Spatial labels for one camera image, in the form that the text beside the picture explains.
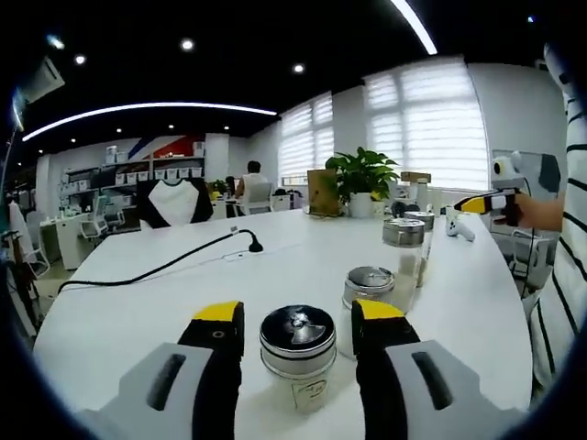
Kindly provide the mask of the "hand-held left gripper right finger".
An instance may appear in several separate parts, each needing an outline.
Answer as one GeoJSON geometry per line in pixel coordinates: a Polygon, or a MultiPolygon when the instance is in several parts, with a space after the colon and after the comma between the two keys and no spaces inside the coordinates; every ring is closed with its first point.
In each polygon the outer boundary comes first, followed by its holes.
{"type": "Polygon", "coordinates": [[[499,439],[522,412],[500,409],[476,372],[435,340],[421,340],[385,302],[351,307],[356,381],[368,439],[499,439]]]}

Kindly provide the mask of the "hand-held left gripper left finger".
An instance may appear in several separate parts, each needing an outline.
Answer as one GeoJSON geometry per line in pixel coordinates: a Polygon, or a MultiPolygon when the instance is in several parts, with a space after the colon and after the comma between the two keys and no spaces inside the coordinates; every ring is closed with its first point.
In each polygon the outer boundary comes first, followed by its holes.
{"type": "Polygon", "coordinates": [[[232,439],[242,381],[244,304],[197,312],[175,343],[125,373],[116,396],[77,419],[96,439],[232,439]]]}

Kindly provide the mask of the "person's right hand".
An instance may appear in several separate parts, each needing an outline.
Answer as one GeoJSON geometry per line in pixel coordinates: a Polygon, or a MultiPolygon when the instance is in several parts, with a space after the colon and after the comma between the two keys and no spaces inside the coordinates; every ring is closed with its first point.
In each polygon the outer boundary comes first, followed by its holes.
{"type": "Polygon", "coordinates": [[[493,218],[497,225],[529,228],[534,227],[535,200],[519,193],[512,202],[493,218]]]}

